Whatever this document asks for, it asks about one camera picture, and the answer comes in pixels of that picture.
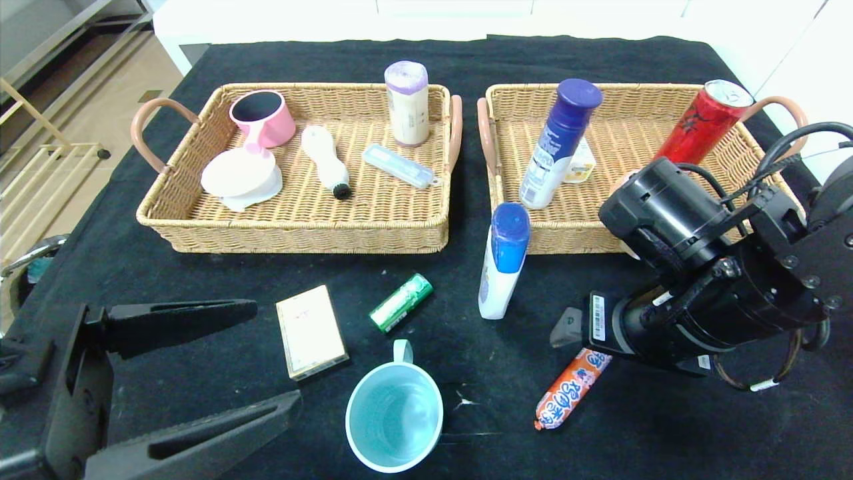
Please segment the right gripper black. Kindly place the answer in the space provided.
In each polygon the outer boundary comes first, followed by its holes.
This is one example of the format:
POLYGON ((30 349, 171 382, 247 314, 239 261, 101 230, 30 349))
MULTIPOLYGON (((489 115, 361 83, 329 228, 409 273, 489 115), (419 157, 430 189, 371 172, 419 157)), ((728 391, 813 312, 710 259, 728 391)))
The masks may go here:
POLYGON ((576 307, 564 310, 549 334, 550 346, 558 349, 579 343, 584 335, 585 347, 606 355, 649 356, 651 337, 642 314, 652 307, 652 298, 652 291, 628 297, 592 291, 585 314, 576 307))

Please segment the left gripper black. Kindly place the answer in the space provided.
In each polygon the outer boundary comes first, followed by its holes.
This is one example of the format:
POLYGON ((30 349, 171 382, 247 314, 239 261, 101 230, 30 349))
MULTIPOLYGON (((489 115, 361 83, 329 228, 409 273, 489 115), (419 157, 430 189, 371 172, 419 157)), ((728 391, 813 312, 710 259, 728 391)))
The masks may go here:
POLYGON ((3 479, 213 479, 283 434, 301 390, 105 444, 113 370, 130 359, 243 324, 249 299, 56 307, 2 340, 3 479))

